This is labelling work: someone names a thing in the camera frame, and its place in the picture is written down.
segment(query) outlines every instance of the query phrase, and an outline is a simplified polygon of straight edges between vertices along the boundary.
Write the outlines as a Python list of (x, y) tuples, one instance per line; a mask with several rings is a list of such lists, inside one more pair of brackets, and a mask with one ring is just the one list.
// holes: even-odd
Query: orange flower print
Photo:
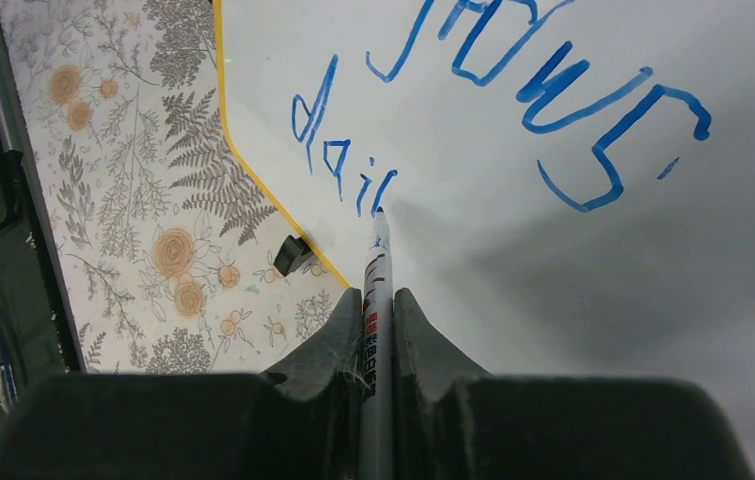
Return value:
[(100, 96), (105, 98), (106, 100), (109, 100), (110, 98), (114, 97), (118, 94), (118, 82), (115, 81), (115, 79), (108, 79), (103, 80), (103, 82), (100, 84)]
[(240, 278), (239, 270), (232, 265), (224, 265), (218, 269), (218, 281), (221, 282), (224, 290), (238, 285)]
[(71, 130), (79, 132), (88, 127), (91, 121), (91, 105), (79, 100), (68, 109), (68, 126)]
[(65, 65), (50, 76), (48, 91), (50, 98), (58, 105), (64, 105), (77, 96), (80, 91), (80, 68), (76, 65)]
[(253, 313), (253, 311), (245, 311), (243, 308), (239, 310), (233, 310), (232, 312), (230, 312), (230, 316), (225, 318), (224, 321), (221, 322), (222, 335), (218, 335), (218, 338), (221, 339), (222, 345), (225, 345), (224, 351), (229, 348), (231, 341), (236, 340), (236, 337), (253, 347), (253, 343), (251, 343), (250, 340), (247, 339), (244, 334), (244, 330), (242, 330), (242, 327), (239, 325), (241, 322), (245, 321), (251, 313)]
[(153, 261), (159, 273), (166, 277), (179, 277), (188, 272), (194, 261), (191, 236), (180, 228), (165, 231), (153, 246)]
[(191, 276), (190, 273), (184, 273), (177, 277), (177, 285), (181, 283), (192, 283), (194, 282), (194, 277)]
[(174, 292), (174, 303), (177, 311), (184, 317), (193, 317), (203, 310), (206, 305), (206, 295), (196, 282), (186, 282), (177, 285)]

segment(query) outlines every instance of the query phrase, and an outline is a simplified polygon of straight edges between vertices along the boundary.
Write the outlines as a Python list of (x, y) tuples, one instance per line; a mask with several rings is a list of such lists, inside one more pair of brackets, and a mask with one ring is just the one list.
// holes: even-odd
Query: handwritten word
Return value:
[[(394, 65), (388, 73), (383, 73), (371, 61), (371, 52), (365, 52), (365, 64), (369, 70), (379, 79), (385, 83), (391, 83), (401, 72), (407, 59), (412, 52), (412, 48), (415, 45), (418, 35), (421, 31), (421, 27), (424, 24), (427, 16), (430, 13), (431, 8), (435, 0), (424, 0), (421, 9), (418, 12), (415, 21), (413, 22), (412, 29), (404, 44), (403, 50)], [(478, 75), (463, 67), (465, 59), (468, 53), (474, 47), (475, 42), (479, 38), (480, 34), (489, 24), (489, 22), (497, 13), (498, 9), (503, 4), (504, 0), (492, 0), (491, 3), (472, 2), (470, 0), (457, 0), (451, 12), (448, 14), (447, 19), (442, 24), (437, 35), (439, 40), (445, 40), (452, 31), (456, 21), (464, 12), (469, 11), (480, 15), (477, 19), (471, 31), (466, 36), (456, 56), (451, 64), (451, 72), (460, 77), (471, 81), (472, 84), (478, 87), (486, 87), (492, 81), (494, 81), (498, 75), (509, 65), (509, 63), (515, 58), (522, 48), (533, 38), (533, 36), (547, 23), (547, 21), (557, 11), (571, 5), (576, 0), (563, 0), (562, 2), (554, 5), (543, 15), (539, 15), (538, 7), (535, 0), (508, 0), (513, 3), (518, 3), (527, 7), (530, 20), (528, 22), (528, 28), (526, 31), (510, 46), (506, 53), (493, 65), (485, 74)], [(536, 116), (542, 112), (551, 102), (556, 100), (566, 89), (568, 89), (578, 78), (580, 78), (586, 71), (589, 70), (590, 62), (586, 59), (582, 59), (577, 63), (565, 68), (561, 72), (553, 75), (554, 70), (557, 69), (560, 64), (565, 60), (565, 57), (571, 51), (573, 45), (571, 41), (566, 41), (551, 58), (536, 72), (535, 75), (527, 82), (526, 85), (521, 87), (515, 95), (516, 101), (519, 103), (529, 103), (527, 110), (522, 118), (522, 126), (529, 132), (544, 135), (562, 130), (569, 125), (588, 118), (597, 114), (606, 107), (612, 105), (625, 98), (632, 93), (636, 88), (645, 83), (654, 74), (654, 70), (651, 67), (642, 67), (639, 72), (626, 82), (621, 87), (613, 90), (611, 93), (596, 100), (590, 105), (581, 108), (575, 112), (572, 112), (555, 122), (551, 122), (544, 125), (535, 123)], [(710, 137), (709, 127), (712, 123), (712, 116), (701, 105), (695, 96), (691, 93), (679, 90), (676, 88), (667, 87), (664, 85), (654, 85), (651, 91), (643, 98), (636, 107), (628, 112), (617, 124), (615, 124), (609, 131), (607, 131), (592, 147), (591, 151), (595, 156), (595, 159), (604, 169), (607, 174), (607, 178), (610, 182), (610, 190), (596, 198), (593, 198), (586, 202), (578, 202), (565, 194), (556, 184), (551, 180), (548, 173), (542, 167), (542, 162), (537, 160), (537, 167), (539, 174), (545, 185), (563, 202), (579, 212), (590, 212), (596, 208), (609, 205), (617, 200), (624, 192), (624, 185), (621, 178), (618, 175), (618, 171), (615, 166), (610, 162), (610, 159), (606, 156), (606, 149), (616, 142), (630, 127), (633, 126), (639, 119), (641, 119), (648, 110), (651, 109), (661, 98), (669, 97), (683, 101), (689, 107), (690, 112), (697, 117), (697, 124), (693, 132), (693, 137), (698, 141), (704, 141)], [(675, 159), (671, 165), (666, 167), (666, 170), (657, 177), (658, 180), (665, 178), (670, 172), (673, 166), (679, 161), (680, 157)]]
[[(333, 80), (336, 77), (336, 67), (339, 63), (339, 56), (333, 55), (330, 59), (330, 64), (327, 66), (327, 71), (324, 73), (324, 79), (321, 81), (321, 86), (318, 88), (318, 93), (315, 95), (315, 100), (312, 102), (312, 108), (307, 107), (306, 100), (300, 94), (296, 94), (292, 97), (292, 134), (295, 136), (295, 140), (298, 143), (304, 144), (306, 149), (306, 162), (309, 166), (309, 174), (313, 175), (312, 167), (312, 144), (315, 142), (315, 136), (318, 133), (321, 122), (324, 120), (324, 113), (327, 110), (327, 103), (330, 100), (330, 92), (333, 88)], [(306, 113), (306, 125), (303, 128), (298, 129), (298, 111), (302, 110)], [(345, 162), (348, 156), (348, 149), (351, 146), (351, 140), (349, 138), (344, 140), (324, 140), (323, 141), (323, 160), (324, 165), (330, 171), (330, 174), (336, 179), (336, 185), (339, 191), (339, 201), (344, 202), (344, 195), (342, 192), (342, 172), (345, 167)], [(333, 156), (331, 150), (338, 150), (338, 154), (335, 155), (335, 161), (331, 162), (330, 159)], [(369, 166), (373, 167), (375, 160), (374, 157), (369, 157)], [(389, 170), (377, 187), (377, 191), (374, 194), (374, 200), (371, 202), (371, 216), (373, 217), (377, 213), (377, 209), (380, 207), (380, 202), (383, 199), (383, 195), (386, 193), (386, 188), (389, 186), (389, 182), (398, 175), (398, 171), (395, 169)], [(359, 194), (356, 197), (356, 214), (362, 216), (362, 201), (365, 199), (365, 194), (368, 192), (369, 187), (373, 183), (370, 177), (364, 173), (360, 173), (362, 178), (362, 187), (359, 190)]]

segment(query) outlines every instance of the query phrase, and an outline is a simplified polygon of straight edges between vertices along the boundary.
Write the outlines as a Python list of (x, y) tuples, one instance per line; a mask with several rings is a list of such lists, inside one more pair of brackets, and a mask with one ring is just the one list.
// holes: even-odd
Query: floral pattern surface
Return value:
[(207, 0), (0, 0), (90, 372), (262, 370), (342, 293), (235, 160)]

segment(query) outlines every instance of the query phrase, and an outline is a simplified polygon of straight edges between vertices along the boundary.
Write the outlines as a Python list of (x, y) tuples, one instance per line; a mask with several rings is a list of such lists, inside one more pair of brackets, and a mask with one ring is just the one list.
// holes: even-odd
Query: whiteboard marker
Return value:
[(392, 466), (392, 256), (389, 224), (383, 208), (374, 214), (374, 228), (365, 266), (365, 295), (359, 465), (357, 480), (393, 476)]

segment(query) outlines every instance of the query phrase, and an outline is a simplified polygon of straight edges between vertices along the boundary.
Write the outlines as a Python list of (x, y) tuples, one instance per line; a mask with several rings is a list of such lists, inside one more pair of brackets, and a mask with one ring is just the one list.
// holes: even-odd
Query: yellow border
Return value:
[(327, 268), (329, 268), (331, 272), (333, 272), (336, 280), (338, 280), (339, 283), (341, 283), (345, 288), (349, 288), (350, 284), (345, 280), (345, 277), (343, 277), (339, 270), (330, 262), (329, 259), (327, 259), (327, 256), (324, 255), (324, 252), (322, 252), (318, 248), (318, 245), (316, 245), (312, 238), (310, 238), (309, 235), (307, 235), (306, 232), (304, 232), (303, 229), (300, 228), (300, 225), (298, 225), (295, 219), (292, 218), (289, 212), (286, 211), (285, 208), (283, 208), (283, 205), (280, 204), (280, 202), (277, 200), (277, 197), (275, 197), (271, 193), (271, 190), (269, 190), (268, 187), (265, 186), (264, 183), (262, 183), (262, 180), (260, 180), (256, 173), (254, 173), (253, 170), (248, 166), (247, 162), (245, 162), (244, 158), (242, 158), (242, 156), (239, 154), (239, 151), (236, 150), (236, 146), (233, 145), (233, 139), (230, 138), (230, 127), (227, 124), (227, 95), (224, 90), (224, 40), (222, 35), (221, 0), (213, 0), (212, 8), (214, 9), (215, 17), (215, 50), (216, 56), (218, 58), (218, 103), (221, 109), (221, 125), (224, 127), (224, 138), (227, 140), (227, 145), (230, 146), (230, 150), (233, 152), (233, 155), (235, 155), (236, 159), (239, 161), (242, 168), (245, 169), (247, 174), (250, 175), (250, 178), (252, 178), (253, 181), (256, 182), (257, 185), (259, 185), (259, 188), (262, 189), (262, 192), (265, 193), (265, 196), (268, 197), (268, 199), (271, 200), (271, 203), (273, 203), (274, 206), (277, 207), (277, 210), (279, 210), (280, 213), (282, 213), (283, 216), (286, 217), (286, 220), (289, 221), (289, 223), (292, 225), (292, 228), (294, 228), (298, 235), (300, 235), (301, 238), (306, 241), (306, 243), (309, 245), (309, 248), (311, 248), (312, 251), (315, 252), (316, 255), (318, 255), (318, 258), (321, 259), (321, 262), (323, 262), (324, 265), (327, 266)]

